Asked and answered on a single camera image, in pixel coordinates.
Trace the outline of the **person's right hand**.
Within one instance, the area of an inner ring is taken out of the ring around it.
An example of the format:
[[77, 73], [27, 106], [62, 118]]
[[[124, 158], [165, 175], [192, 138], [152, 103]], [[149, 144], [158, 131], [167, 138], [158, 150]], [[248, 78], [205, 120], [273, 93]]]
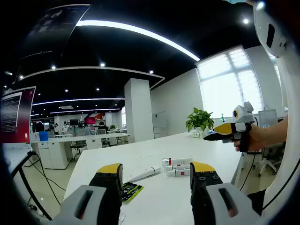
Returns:
[[264, 140], [264, 129], [256, 125], [251, 125], [251, 130], [247, 133], [247, 152], [258, 151], [266, 146]]

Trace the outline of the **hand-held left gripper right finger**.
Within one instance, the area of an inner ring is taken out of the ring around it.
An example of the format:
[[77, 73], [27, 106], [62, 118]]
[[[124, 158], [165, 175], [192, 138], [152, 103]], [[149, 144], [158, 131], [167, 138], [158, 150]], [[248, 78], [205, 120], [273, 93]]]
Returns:
[[196, 225], [254, 225], [261, 217], [251, 200], [231, 183], [223, 183], [205, 163], [190, 163], [191, 206]]

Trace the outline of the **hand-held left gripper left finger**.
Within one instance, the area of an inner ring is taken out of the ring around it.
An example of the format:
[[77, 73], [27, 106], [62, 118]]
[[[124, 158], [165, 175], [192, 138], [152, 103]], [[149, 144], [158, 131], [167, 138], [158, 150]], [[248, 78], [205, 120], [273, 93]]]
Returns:
[[98, 169], [89, 185], [81, 185], [61, 205], [52, 225], [117, 225], [122, 206], [122, 164]]

